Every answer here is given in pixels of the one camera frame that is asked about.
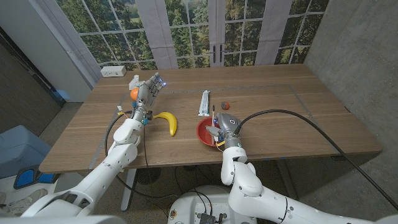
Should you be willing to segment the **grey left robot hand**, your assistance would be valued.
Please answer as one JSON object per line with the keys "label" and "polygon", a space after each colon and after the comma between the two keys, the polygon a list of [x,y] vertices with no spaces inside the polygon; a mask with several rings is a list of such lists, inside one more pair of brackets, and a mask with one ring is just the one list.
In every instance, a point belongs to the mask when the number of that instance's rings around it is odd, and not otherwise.
{"label": "grey left robot hand", "polygon": [[145,81],[137,92],[136,106],[131,119],[144,123],[149,118],[148,113],[152,111],[157,95],[165,86],[166,82],[162,81],[159,72],[156,72],[150,79]]}

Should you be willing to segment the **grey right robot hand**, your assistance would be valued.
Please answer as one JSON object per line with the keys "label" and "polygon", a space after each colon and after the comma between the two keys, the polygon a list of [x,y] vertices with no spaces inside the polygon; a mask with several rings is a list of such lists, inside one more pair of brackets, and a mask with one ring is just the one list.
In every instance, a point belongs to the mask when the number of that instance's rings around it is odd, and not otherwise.
{"label": "grey right robot hand", "polygon": [[215,125],[206,126],[206,130],[211,136],[216,138],[217,143],[224,142],[224,148],[242,147],[239,134],[235,134],[235,130],[241,121],[235,116],[227,113],[218,113],[215,116]]}

